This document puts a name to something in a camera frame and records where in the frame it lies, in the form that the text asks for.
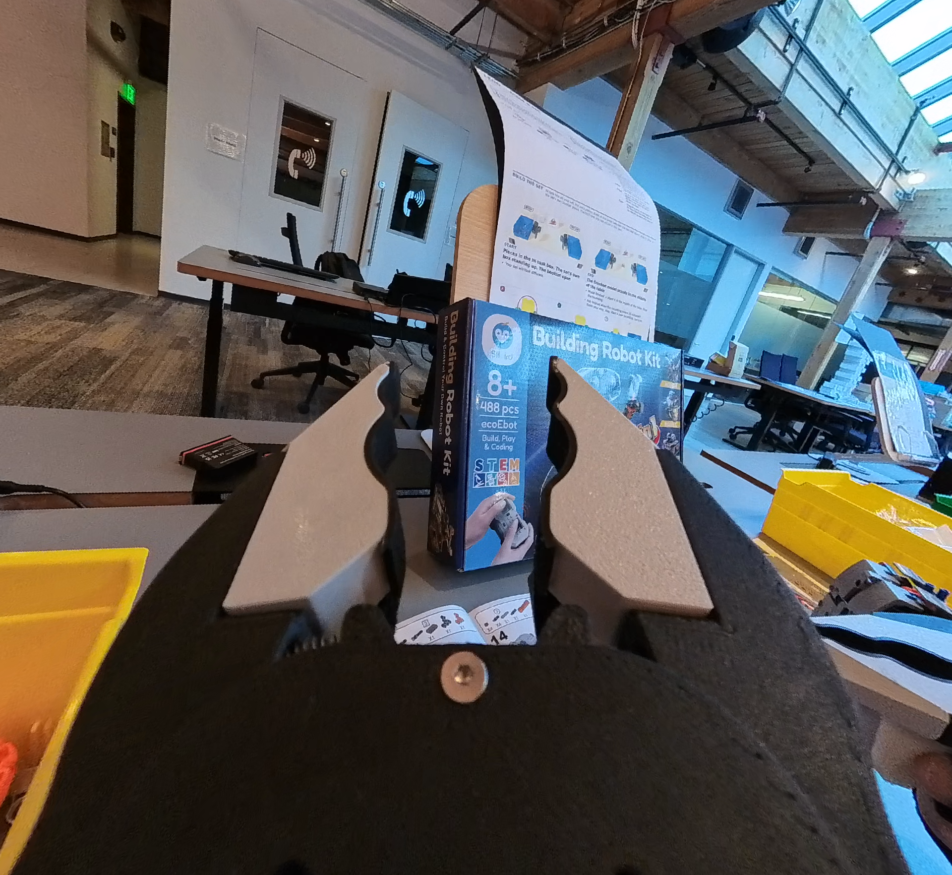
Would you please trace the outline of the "wooden top desk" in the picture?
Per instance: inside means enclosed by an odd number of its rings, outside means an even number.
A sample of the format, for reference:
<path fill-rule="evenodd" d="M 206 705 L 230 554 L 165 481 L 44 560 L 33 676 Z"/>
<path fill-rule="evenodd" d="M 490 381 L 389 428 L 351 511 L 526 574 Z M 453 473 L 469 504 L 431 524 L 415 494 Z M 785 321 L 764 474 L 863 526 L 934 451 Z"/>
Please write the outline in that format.
<path fill-rule="evenodd" d="M 430 347 L 437 344 L 435 315 L 364 297 L 354 291 L 351 279 L 299 275 L 237 262 L 229 251 L 209 246 L 189 253 L 177 263 L 177 269 L 211 284 L 201 386 L 203 417 L 217 415 L 225 285 L 232 286 L 232 312 L 280 321 L 311 321 L 321 328 Z"/>

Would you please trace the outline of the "black keyboard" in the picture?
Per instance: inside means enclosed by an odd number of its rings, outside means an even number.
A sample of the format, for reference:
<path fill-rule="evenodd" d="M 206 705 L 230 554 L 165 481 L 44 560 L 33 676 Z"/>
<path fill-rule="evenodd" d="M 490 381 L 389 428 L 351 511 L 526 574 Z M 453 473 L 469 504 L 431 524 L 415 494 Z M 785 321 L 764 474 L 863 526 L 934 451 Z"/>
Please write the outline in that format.
<path fill-rule="evenodd" d="M 260 267 L 272 269 L 281 273 L 292 274 L 294 276 L 300 277 L 308 277 L 322 282 L 336 283 L 341 278 L 335 273 L 304 267 L 301 264 L 293 262 L 282 262 L 267 257 L 260 257 L 258 255 L 244 253 L 242 251 L 229 250 L 228 254 L 232 262 L 254 266 L 257 268 Z"/>

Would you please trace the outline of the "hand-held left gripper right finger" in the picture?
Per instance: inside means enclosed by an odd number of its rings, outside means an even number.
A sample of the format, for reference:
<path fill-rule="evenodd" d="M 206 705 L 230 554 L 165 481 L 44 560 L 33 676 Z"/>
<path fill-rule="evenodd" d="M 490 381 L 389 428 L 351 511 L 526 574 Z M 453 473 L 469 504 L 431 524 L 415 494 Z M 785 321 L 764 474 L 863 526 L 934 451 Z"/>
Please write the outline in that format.
<path fill-rule="evenodd" d="M 593 643 L 618 643 L 636 611 L 709 619 L 712 598 L 655 445 L 561 358 L 550 359 L 545 403 L 538 640 L 561 611 Z"/>

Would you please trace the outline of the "black office chair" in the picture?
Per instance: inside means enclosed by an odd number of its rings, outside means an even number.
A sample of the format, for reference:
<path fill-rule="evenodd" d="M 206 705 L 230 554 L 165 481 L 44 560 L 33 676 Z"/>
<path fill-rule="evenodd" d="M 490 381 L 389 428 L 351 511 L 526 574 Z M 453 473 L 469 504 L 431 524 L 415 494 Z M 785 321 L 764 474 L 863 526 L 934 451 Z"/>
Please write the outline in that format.
<path fill-rule="evenodd" d="M 287 225 L 281 228 L 281 233 L 289 240 L 292 262 L 303 265 L 296 218 L 293 214 L 287 214 Z M 311 313 L 314 314 L 362 318 L 361 310 L 346 310 L 317 303 L 316 301 L 300 302 L 305 307 L 311 307 Z M 303 362 L 291 368 L 264 371 L 250 384 L 253 388 L 262 389 L 265 386 L 265 380 L 270 377 L 293 376 L 300 378 L 305 373 L 314 373 L 313 382 L 305 399 L 297 405 L 298 411 L 302 414 L 309 413 L 315 393 L 328 377 L 339 381 L 346 388 L 351 388 L 356 384 L 359 381 L 359 375 L 353 371 L 345 370 L 343 367 L 350 365 L 351 352 L 355 348 L 365 347 L 370 350 L 375 345 L 373 338 L 363 333 L 353 333 L 313 323 L 295 321 L 287 321 L 284 324 L 281 331 L 281 341 L 286 345 L 303 345 L 310 348 L 319 354 L 319 359 Z M 338 365 L 331 361 L 331 355 L 337 357 Z"/>

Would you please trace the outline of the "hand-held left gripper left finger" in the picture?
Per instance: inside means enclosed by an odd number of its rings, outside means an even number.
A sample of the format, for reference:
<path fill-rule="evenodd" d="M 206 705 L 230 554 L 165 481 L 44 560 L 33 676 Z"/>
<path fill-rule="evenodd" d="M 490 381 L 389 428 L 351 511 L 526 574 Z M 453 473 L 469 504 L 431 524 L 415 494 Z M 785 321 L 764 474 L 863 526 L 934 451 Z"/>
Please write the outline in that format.
<path fill-rule="evenodd" d="M 378 365 L 289 443 L 226 613 L 303 611 L 337 634 L 351 607 L 370 605 L 395 626 L 406 545 L 387 470 L 401 398 L 398 365 Z"/>

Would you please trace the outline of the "yellow plastic bin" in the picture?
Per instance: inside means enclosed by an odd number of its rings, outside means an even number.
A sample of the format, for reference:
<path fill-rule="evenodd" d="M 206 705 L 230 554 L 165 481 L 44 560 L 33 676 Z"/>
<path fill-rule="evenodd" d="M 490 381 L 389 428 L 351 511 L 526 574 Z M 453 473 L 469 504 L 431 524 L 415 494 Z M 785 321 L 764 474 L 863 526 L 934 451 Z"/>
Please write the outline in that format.
<path fill-rule="evenodd" d="M 35 828 L 148 556 L 147 548 L 1 555 L 2 873 L 12 871 Z"/>
<path fill-rule="evenodd" d="M 763 532 L 776 544 L 836 578 L 869 560 L 900 564 L 923 581 L 951 588 L 950 518 L 878 485 L 836 470 L 782 473 Z"/>

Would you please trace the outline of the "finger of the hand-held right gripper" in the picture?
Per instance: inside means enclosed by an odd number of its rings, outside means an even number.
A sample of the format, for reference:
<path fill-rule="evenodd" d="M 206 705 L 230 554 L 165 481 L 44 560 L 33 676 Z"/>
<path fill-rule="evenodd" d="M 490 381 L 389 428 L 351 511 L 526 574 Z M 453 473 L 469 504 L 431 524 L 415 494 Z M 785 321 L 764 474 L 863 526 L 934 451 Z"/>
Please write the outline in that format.
<path fill-rule="evenodd" d="M 825 639 L 839 677 L 858 702 L 896 726 L 926 739 L 950 731 L 950 683 L 899 663 Z"/>
<path fill-rule="evenodd" d="M 951 621 L 917 614 L 814 617 L 828 641 L 867 657 L 888 658 L 907 668 L 951 667 Z"/>

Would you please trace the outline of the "open instruction booklet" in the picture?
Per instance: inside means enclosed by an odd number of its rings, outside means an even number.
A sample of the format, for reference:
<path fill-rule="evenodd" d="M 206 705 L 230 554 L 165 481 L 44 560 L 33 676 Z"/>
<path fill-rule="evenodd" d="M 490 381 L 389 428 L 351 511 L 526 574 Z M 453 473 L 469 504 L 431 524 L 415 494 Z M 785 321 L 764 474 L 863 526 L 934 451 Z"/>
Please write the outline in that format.
<path fill-rule="evenodd" d="M 530 596 L 517 594 L 470 611 L 450 605 L 423 612 L 399 623 L 394 640 L 398 644 L 419 646 L 467 643 L 510 646 L 533 645 L 537 637 Z"/>

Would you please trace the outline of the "white instruction poster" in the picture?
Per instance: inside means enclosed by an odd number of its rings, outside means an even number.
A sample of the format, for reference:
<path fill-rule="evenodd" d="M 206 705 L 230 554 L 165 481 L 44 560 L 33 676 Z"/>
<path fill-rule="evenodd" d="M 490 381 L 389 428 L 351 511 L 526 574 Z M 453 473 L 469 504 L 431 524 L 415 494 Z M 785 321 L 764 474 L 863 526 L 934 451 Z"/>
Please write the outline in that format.
<path fill-rule="evenodd" d="M 660 222 L 649 194 L 600 146 L 474 73 L 498 167 L 489 301 L 653 341 Z"/>

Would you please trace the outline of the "cardboard box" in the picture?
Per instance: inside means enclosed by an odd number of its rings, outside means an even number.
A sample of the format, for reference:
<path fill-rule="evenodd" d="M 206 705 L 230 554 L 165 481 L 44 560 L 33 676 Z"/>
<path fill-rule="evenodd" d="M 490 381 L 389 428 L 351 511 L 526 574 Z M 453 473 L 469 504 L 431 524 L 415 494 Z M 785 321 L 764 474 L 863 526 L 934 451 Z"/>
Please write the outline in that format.
<path fill-rule="evenodd" d="M 731 340 L 725 354 L 715 353 L 710 356 L 706 369 L 723 378 L 742 380 L 748 355 L 749 349 L 746 345 Z"/>

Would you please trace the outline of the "red black battery pack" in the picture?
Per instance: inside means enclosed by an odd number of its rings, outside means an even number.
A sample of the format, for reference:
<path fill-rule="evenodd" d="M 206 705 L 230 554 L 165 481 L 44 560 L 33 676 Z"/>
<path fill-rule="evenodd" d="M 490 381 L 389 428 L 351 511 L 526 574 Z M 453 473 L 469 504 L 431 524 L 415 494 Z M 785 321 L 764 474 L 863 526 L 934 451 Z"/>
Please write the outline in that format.
<path fill-rule="evenodd" d="M 251 467 L 257 458 L 254 447 L 228 435 L 184 450 L 178 456 L 178 464 L 197 475 L 219 476 Z"/>

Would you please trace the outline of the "white phone booth door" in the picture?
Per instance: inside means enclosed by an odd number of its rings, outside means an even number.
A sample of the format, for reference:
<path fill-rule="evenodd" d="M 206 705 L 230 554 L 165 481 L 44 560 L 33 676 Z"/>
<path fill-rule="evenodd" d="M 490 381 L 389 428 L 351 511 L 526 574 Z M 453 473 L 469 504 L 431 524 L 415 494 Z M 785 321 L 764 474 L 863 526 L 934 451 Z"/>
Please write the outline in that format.
<path fill-rule="evenodd" d="M 291 214 L 304 265 L 350 251 L 371 102 L 362 78 L 258 29 L 234 248 L 291 261 Z"/>
<path fill-rule="evenodd" d="M 397 91 L 387 94 L 360 264 L 387 286 L 396 272 L 440 278 L 469 131 Z"/>

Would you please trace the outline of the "grey desk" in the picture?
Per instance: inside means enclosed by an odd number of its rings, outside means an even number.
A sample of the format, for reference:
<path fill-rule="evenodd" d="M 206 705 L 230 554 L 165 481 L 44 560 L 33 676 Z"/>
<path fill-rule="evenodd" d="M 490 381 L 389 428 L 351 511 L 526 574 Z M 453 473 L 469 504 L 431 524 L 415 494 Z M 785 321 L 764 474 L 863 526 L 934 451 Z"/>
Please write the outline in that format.
<path fill-rule="evenodd" d="M 745 486 L 700 455 L 696 442 L 689 442 L 684 464 L 699 480 L 713 485 L 710 494 L 722 504 L 744 531 L 760 530 L 768 497 Z M 185 491 L 187 504 L 87 507 L 76 509 L 68 501 L 41 496 L 43 501 L 62 504 L 50 510 L 2 511 L 2 551 L 36 551 L 79 548 L 148 548 L 142 589 L 170 559 L 213 507 L 191 504 L 192 489 Z M 431 608 L 457 605 L 471 610 L 496 599 L 497 594 L 528 590 L 525 569 L 515 565 L 474 574 L 460 574 L 425 552 L 427 505 L 424 501 L 401 501 L 404 534 L 408 548 L 407 582 L 398 621 Z M 878 780 L 889 820 L 903 855 L 913 873 L 950 873 L 950 865 L 926 834 L 915 809 L 912 793 Z"/>
<path fill-rule="evenodd" d="M 2 406 L 1 478 L 80 493 L 185 492 L 179 454 L 232 435 L 286 444 L 307 423 Z"/>

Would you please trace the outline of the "robot kit box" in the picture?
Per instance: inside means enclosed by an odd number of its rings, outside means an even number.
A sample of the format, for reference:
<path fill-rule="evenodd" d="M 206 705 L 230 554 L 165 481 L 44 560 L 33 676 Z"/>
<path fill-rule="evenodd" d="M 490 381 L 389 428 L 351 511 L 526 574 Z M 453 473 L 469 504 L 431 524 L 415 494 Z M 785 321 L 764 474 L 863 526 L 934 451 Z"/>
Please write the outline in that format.
<path fill-rule="evenodd" d="M 438 323 L 427 546 L 470 572 L 533 556 L 546 453 L 551 358 L 558 358 L 656 446 L 683 457 L 682 352 L 484 301 Z"/>

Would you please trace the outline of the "grey toy robot model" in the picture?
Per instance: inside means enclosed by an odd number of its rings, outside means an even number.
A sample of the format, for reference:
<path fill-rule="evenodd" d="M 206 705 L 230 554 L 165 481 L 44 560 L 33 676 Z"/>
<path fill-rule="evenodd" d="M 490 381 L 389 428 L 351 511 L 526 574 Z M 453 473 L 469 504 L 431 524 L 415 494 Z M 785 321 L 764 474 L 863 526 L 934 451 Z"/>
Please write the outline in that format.
<path fill-rule="evenodd" d="M 949 590 L 900 563 L 861 560 L 841 572 L 812 611 L 814 617 L 913 614 L 951 619 Z"/>

